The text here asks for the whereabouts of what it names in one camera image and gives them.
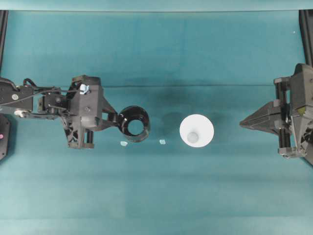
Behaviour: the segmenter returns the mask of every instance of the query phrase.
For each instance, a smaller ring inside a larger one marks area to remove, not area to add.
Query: black cup holder
[[[143,124],[143,130],[138,135],[134,135],[128,130],[128,125],[133,120],[139,120]],[[119,113],[118,128],[129,141],[141,142],[148,137],[150,132],[148,113],[141,107],[129,106]]]

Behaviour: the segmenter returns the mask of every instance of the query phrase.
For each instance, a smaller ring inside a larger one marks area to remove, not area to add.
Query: teal fabric surface
[[[10,12],[7,38],[2,76],[43,86],[272,85],[305,61],[297,11]]]
[[[11,118],[0,234],[312,234],[312,167],[281,158],[276,136],[239,127],[303,61],[296,11],[11,12],[3,77],[63,86],[99,75],[111,105],[142,106],[152,130],[122,147],[111,128],[94,150],[75,150],[58,120]],[[179,136],[195,113],[215,126],[205,148]]]
[[[28,11],[266,11],[311,9],[311,0],[1,0],[0,9]]]

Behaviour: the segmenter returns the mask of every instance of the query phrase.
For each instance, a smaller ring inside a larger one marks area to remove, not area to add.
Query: screw
[[[12,99],[13,99],[13,100],[18,100],[18,99],[19,99],[19,96],[18,96],[17,94],[13,94],[13,95],[12,95]]]

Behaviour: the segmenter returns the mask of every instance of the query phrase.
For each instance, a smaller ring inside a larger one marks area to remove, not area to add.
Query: black metal frame
[[[8,22],[8,11],[0,11],[0,71],[2,66],[2,57],[4,50],[4,41],[6,34],[6,25]]]
[[[313,10],[299,11],[299,24],[307,65],[313,66]]]
[[[0,71],[4,50],[8,11],[0,11]],[[11,123],[5,115],[0,114],[0,160],[7,155]]]

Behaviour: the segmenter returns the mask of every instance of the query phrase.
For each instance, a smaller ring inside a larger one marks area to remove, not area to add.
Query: black cable
[[[71,92],[80,92],[80,90],[69,90],[69,91],[64,91],[64,90],[45,90],[45,91],[41,91],[41,92],[37,92],[37,93],[31,94],[31,95],[26,96],[26,97],[24,97],[22,99],[18,99],[18,100],[6,102],[6,103],[0,103],[0,105],[14,104],[14,103],[20,102],[22,100],[26,100],[26,99],[29,99],[31,97],[34,97],[34,96],[36,96],[38,94],[47,93],[47,92],[66,92],[66,93],[71,93]]]
[[[23,86],[26,86],[29,83],[32,87],[37,87],[37,85],[30,78],[25,78],[23,80]]]

